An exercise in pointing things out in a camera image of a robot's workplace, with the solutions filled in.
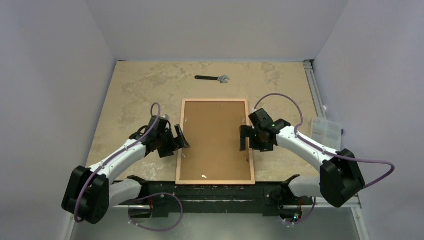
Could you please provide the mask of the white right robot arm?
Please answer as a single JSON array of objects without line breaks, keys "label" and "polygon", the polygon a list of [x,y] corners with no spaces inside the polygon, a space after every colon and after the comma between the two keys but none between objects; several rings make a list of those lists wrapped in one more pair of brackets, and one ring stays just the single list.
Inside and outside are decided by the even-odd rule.
[{"label": "white right robot arm", "polygon": [[281,184],[280,196],[288,204],[301,197],[324,198],[340,208],[366,186],[354,154],[328,148],[298,132],[289,122],[273,120],[263,109],[249,116],[250,125],[239,127],[240,150],[272,152],[280,147],[294,153],[319,173],[318,177],[294,175]]}]

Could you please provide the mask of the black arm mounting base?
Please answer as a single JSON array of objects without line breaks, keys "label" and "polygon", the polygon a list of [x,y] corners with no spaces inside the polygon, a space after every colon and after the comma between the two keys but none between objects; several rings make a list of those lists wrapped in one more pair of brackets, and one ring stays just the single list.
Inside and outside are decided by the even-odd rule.
[{"label": "black arm mounting base", "polygon": [[259,181],[254,185],[176,184],[174,181],[141,183],[136,199],[123,202],[130,206],[147,206],[153,218],[167,218],[170,213],[195,214],[261,214],[264,217],[292,217],[303,206],[313,204],[311,197],[296,197],[289,192],[288,183]]}]

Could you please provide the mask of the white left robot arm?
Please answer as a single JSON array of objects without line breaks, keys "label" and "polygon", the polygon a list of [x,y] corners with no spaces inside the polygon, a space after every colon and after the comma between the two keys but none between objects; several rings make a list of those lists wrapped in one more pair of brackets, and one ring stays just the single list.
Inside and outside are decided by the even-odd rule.
[{"label": "white left robot arm", "polygon": [[70,175],[61,208],[73,214],[78,223],[97,224],[114,207],[128,200],[138,205],[146,203],[149,191],[140,178],[116,179],[136,162],[153,152],[160,158],[173,156],[180,149],[191,146],[182,127],[174,126],[176,135],[166,117],[153,115],[148,123],[131,134],[115,152],[89,167],[78,166]]}]

